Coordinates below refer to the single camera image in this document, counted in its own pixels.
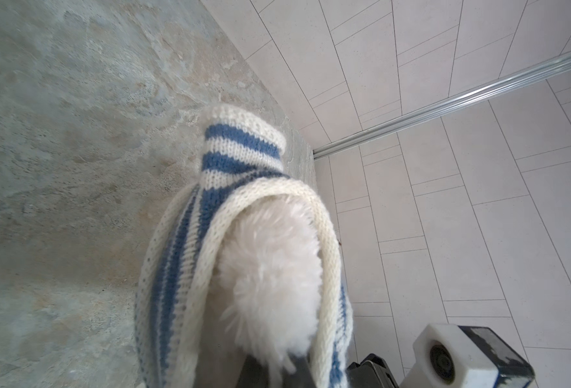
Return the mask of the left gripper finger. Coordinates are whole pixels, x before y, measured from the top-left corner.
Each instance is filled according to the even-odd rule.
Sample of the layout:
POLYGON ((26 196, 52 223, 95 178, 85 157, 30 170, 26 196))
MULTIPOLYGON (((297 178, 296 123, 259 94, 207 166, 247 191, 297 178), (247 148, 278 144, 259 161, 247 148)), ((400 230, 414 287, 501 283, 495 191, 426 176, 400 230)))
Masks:
MULTIPOLYGON (((316 388, 306 357, 294 357, 291 361, 293 362, 295 371, 293 373, 284 371, 281 383, 277 385, 277 387, 316 388)), ((269 386, 269 371, 254 359, 254 357, 248 356, 239 375, 236 387, 266 388, 269 386)))

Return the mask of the white plush teddy bear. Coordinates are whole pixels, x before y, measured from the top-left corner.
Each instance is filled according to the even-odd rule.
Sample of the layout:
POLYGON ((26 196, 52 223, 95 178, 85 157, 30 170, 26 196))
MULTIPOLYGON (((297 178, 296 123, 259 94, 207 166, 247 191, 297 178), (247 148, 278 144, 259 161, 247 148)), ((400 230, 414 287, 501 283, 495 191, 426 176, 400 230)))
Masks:
POLYGON ((322 264, 310 205, 300 197, 255 201, 229 226, 204 312, 197 387, 234 387, 247 357, 279 387, 318 330, 322 264))

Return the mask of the blue white striped knit sweater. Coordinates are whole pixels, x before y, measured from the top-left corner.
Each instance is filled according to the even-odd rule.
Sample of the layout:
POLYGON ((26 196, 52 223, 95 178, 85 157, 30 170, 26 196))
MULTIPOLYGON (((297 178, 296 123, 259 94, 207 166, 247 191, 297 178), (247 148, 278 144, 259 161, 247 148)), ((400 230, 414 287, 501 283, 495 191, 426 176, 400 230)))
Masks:
POLYGON ((197 387, 204 312, 225 233, 255 201, 292 196, 312 209, 323 270, 318 330, 304 357, 317 387, 348 386, 353 309, 329 211, 314 189, 285 174, 287 141, 279 130, 229 104, 207 108, 202 122, 198 179, 167 206, 141 268, 135 339, 143 384, 197 387))

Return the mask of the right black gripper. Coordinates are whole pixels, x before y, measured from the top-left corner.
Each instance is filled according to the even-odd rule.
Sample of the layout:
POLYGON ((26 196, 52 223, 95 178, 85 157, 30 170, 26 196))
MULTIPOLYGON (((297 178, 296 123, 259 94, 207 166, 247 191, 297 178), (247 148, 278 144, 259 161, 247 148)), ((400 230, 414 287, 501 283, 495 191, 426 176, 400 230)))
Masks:
POLYGON ((348 385, 351 388, 398 388, 399 385, 387 362, 370 353, 363 361, 351 363, 347 370, 348 385))

